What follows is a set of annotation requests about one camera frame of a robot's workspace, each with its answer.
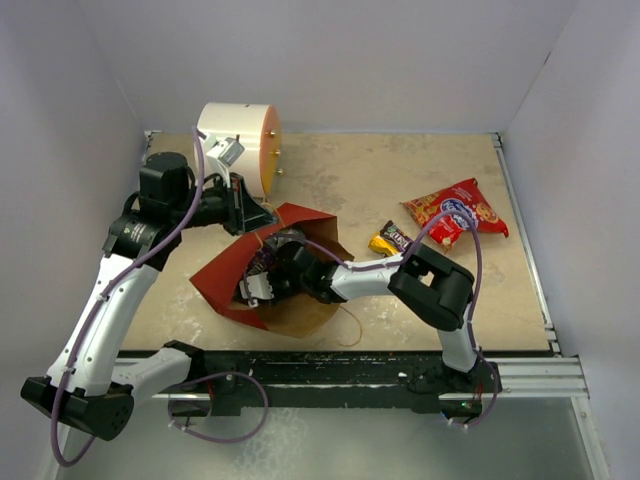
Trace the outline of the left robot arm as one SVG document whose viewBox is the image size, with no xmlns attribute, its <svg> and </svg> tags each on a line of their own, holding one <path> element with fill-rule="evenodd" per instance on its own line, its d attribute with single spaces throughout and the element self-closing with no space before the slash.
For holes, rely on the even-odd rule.
<svg viewBox="0 0 640 480">
<path fill-rule="evenodd" d="M 29 377 L 20 395 L 51 420 L 102 440 L 124 429 L 136 406 L 178 386 L 202 387 L 204 353 L 179 341 L 130 367 L 116 364 L 129 326 L 150 287 L 180 245 L 184 229 L 220 224 L 242 235 L 274 224 L 275 217 L 230 170 L 234 153 L 210 150 L 214 173 L 203 188 L 186 158 L 151 155 L 139 171 L 139 188 L 109 227 L 91 296 L 71 337 L 41 377 Z"/>
</svg>

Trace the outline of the brown purple candy bar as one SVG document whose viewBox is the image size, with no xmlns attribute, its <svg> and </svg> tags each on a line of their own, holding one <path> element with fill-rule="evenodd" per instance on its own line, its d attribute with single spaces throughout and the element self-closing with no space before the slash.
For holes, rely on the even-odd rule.
<svg viewBox="0 0 640 480">
<path fill-rule="evenodd" d="M 392 220 L 387 221 L 378 234 L 391 242 L 398 250 L 398 254 L 406 252 L 413 243 L 413 239 L 406 235 Z"/>
</svg>

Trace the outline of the red paper bag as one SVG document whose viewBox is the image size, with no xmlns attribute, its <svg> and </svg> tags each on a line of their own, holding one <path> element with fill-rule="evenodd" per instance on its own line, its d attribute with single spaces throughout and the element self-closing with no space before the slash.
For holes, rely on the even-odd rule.
<svg viewBox="0 0 640 480">
<path fill-rule="evenodd" d="M 242 235 L 190 282 L 223 317 L 305 338 L 344 302 L 330 277 L 354 256 L 338 242 L 336 216 L 292 203 L 277 215 L 277 224 Z"/>
</svg>

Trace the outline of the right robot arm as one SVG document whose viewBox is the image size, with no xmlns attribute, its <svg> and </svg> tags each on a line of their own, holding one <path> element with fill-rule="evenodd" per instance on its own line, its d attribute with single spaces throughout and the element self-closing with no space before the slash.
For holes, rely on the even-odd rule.
<svg viewBox="0 0 640 480">
<path fill-rule="evenodd" d="M 479 381 L 468 323 L 475 281 L 469 270 L 424 245 L 367 262 L 325 260 L 314 247 L 292 240 L 277 250 L 266 274 L 273 302 L 296 294 L 323 304 L 393 296 L 437 331 L 445 380 L 452 389 L 467 391 Z"/>
</svg>

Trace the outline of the red candy bag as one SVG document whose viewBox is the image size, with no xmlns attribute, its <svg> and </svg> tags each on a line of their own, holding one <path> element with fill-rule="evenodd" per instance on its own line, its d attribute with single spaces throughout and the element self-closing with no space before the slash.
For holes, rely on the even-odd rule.
<svg viewBox="0 0 640 480">
<path fill-rule="evenodd" d="M 416 224 L 424 228 L 439 213 L 446 212 L 429 229 L 429 236 L 450 249 L 473 225 L 478 233 L 510 235 L 507 224 L 490 206 L 476 178 L 469 178 L 434 193 L 401 203 Z"/>
</svg>

